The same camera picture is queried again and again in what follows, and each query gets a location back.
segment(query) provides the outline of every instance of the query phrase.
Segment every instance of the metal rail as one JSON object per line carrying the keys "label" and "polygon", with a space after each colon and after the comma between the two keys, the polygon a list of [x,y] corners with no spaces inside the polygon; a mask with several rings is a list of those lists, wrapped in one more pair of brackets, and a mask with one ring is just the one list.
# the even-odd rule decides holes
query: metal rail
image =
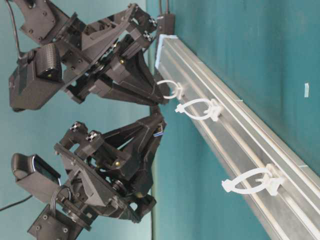
{"label": "metal rail", "polygon": [[[231,178],[267,164],[286,178],[277,196],[266,190],[244,195],[271,239],[320,240],[320,178],[181,40],[164,38],[157,58],[164,79],[182,85],[182,104],[205,98],[223,106],[217,122],[193,122]],[[192,105],[188,112],[202,116],[207,108]],[[242,182],[243,188],[256,185],[250,178]]]}

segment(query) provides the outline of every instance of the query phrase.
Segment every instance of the teal backdrop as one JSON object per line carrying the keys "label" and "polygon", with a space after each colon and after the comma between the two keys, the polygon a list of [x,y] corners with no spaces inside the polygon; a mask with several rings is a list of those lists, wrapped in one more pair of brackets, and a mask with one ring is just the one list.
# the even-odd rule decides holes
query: teal backdrop
{"label": "teal backdrop", "polygon": [[[170,0],[178,37],[317,174],[319,8],[317,0]],[[158,1],[147,0],[147,10],[157,16]],[[162,108],[156,238],[268,239],[244,200],[224,193],[226,173],[191,121],[174,113],[177,104]]]}
{"label": "teal backdrop", "polygon": [[[77,12],[85,23],[91,23],[120,12],[128,6],[128,0],[53,0],[69,16]],[[144,0],[136,0],[145,9]],[[23,16],[15,4],[14,12],[18,27]],[[36,45],[21,32],[20,45],[28,51]],[[0,207],[27,197],[29,194],[15,184],[11,172],[11,156],[15,152],[31,155],[38,153],[66,180],[66,174],[53,146],[75,122],[86,123],[90,130],[108,132],[149,115],[149,108],[125,102],[98,98],[90,95],[78,105],[65,93],[59,92],[41,110],[14,113],[9,107],[8,77],[16,68],[17,54],[9,12],[0,1]],[[27,230],[45,205],[36,199],[0,213],[0,240],[33,240]],[[83,230],[79,240],[150,240],[151,215],[142,223],[99,217],[91,232]]]}

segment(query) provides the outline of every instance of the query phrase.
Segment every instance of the cable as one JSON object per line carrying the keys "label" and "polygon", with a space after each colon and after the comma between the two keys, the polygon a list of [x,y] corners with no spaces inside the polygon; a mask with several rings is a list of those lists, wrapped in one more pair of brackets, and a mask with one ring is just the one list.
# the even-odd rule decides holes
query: cable
{"label": "cable", "polygon": [[59,195],[59,193],[63,190],[63,189],[67,189],[68,193],[69,193],[69,200],[71,200],[71,190],[69,187],[67,187],[66,185],[61,185],[59,186],[54,193],[52,194],[51,197],[51,202],[50,202],[50,210],[52,213],[52,216],[55,217],[56,216],[56,202],[57,202],[57,197]]}
{"label": "cable", "polygon": [[4,211],[4,210],[6,210],[6,209],[12,208],[12,207],[14,207],[14,206],[17,206],[17,205],[19,205],[19,204],[23,204],[24,202],[28,201],[28,200],[29,200],[30,198],[32,198],[32,197],[33,197],[33,196],[30,195],[30,196],[28,196],[27,198],[25,198],[25,199],[23,199],[23,200],[21,200],[21,201],[17,201],[17,202],[12,203],[12,204],[10,204],[10,205],[8,205],[8,206],[5,206],[5,207],[3,207],[3,208],[0,208],[0,212]]}
{"label": "cable", "polygon": [[169,14],[170,13],[170,10],[169,10],[169,0],[166,0],[166,14]]}
{"label": "cable", "polygon": [[20,51],[20,45],[19,45],[19,39],[18,39],[18,33],[17,33],[17,25],[16,25],[15,16],[14,16],[14,11],[12,10],[12,7],[11,7],[9,1],[8,0],[4,0],[4,1],[6,2],[6,5],[8,6],[10,17],[11,17],[13,36],[14,36],[14,39],[15,39],[15,47],[16,47],[16,51],[18,53],[18,59],[22,59],[23,56],[22,56],[22,53]]}
{"label": "cable", "polygon": [[159,11],[160,15],[162,15],[162,0],[159,0]]}

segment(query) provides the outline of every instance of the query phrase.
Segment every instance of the teal wall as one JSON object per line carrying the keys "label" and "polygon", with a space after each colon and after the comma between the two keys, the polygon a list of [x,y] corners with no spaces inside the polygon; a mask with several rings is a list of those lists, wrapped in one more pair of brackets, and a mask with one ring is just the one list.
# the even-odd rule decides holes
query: teal wall
{"label": "teal wall", "polygon": [[[170,0],[178,37],[318,175],[319,8],[317,0]],[[147,10],[157,16],[158,1]],[[267,239],[243,199],[224,193],[224,170],[176,105],[163,108],[157,239]]]}
{"label": "teal wall", "polygon": [[[216,56],[211,44],[223,40],[220,36],[210,36],[216,26],[208,24],[214,22],[214,10],[220,13],[226,8],[217,6],[213,10],[216,2],[228,2],[229,8],[236,8],[238,4],[236,0],[170,0],[171,12],[177,16],[176,34],[211,69],[215,69],[215,65],[209,57]],[[147,0],[147,11],[156,17],[158,1]],[[224,21],[232,18],[227,14],[223,16]],[[236,44],[236,39],[228,39],[230,45],[233,41]],[[224,46],[219,50],[226,51]],[[154,54],[153,48],[149,53],[150,65]],[[227,173],[192,121],[175,113],[177,105],[178,101],[172,100],[161,107],[168,125],[154,164],[153,194],[158,201],[153,218],[155,239],[270,239],[243,197],[224,191],[221,181],[229,178]]]}
{"label": "teal wall", "polygon": [[[85,23],[122,11],[129,3],[128,0],[53,2],[68,15],[77,12]],[[144,0],[135,2],[143,8],[146,7]],[[14,12],[17,25],[21,26],[23,18],[16,6]],[[23,51],[36,47],[22,33],[19,36]],[[16,68],[16,60],[9,13],[4,1],[0,1],[0,207],[29,195],[15,184],[10,166],[13,153],[38,153],[58,170],[65,180],[62,162],[60,157],[54,154],[53,146],[75,121],[86,123],[90,130],[107,132],[149,115],[148,107],[101,99],[95,95],[90,95],[83,104],[78,105],[63,92],[54,96],[41,110],[14,113],[9,107],[8,77]],[[44,204],[31,199],[22,205],[0,212],[0,239],[32,240],[33,237],[27,234],[27,230],[43,208]],[[91,232],[84,230],[78,239],[150,240],[151,215],[147,215],[140,224],[99,217],[93,223]]]}

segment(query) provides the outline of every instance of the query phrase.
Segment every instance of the plastic clamp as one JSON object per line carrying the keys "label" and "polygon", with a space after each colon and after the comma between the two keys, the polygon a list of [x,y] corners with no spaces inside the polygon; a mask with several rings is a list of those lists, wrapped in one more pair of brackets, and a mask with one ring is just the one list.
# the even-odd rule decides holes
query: plastic clamp
{"label": "plastic clamp", "polygon": [[[255,180],[256,182],[261,182],[260,185],[247,189],[236,188],[236,185],[257,174],[264,174],[263,178]],[[222,187],[227,193],[235,192],[243,195],[255,194],[266,189],[271,196],[276,196],[278,194],[279,186],[282,185],[284,181],[285,178],[279,175],[276,167],[273,164],[268,164],[265,168],[256,168],[247,171],[236,177],[234,180],[227,179],[222,181]]]}
{"label": "plastic clamp", "polygon": [[172,80],[162,80],[162,81],[158,81],[156,84],[160,85],[160,84],[164,84],[164,83],[170,83],[175,86],[174,90],[172,91],[173,95],[172,96],[163,96],[165,99],[177,98],[178,100],[180,100],[182,98],[184,89],[181,86],[180,82],[175,82]]}
{"label": "plastic clamp", "polygon": [[[204,116],[194,116],[186,111],[185,108],[189,107],[190,105],[196,104],[196,103],[206,103],[208,104],[208,109],[205,110],[203,113],[206,115]],[[214,122],[217,122],[219,120],[219,116],[223,110],[223,107],[217,102],[215,99],[206,99],[206,98],[199,98],[192,101],[189,101],[185,104],[179,104],[175,112],[176,113],[185,113],[189,118],[194,120],[206,120],[211,118]]]}

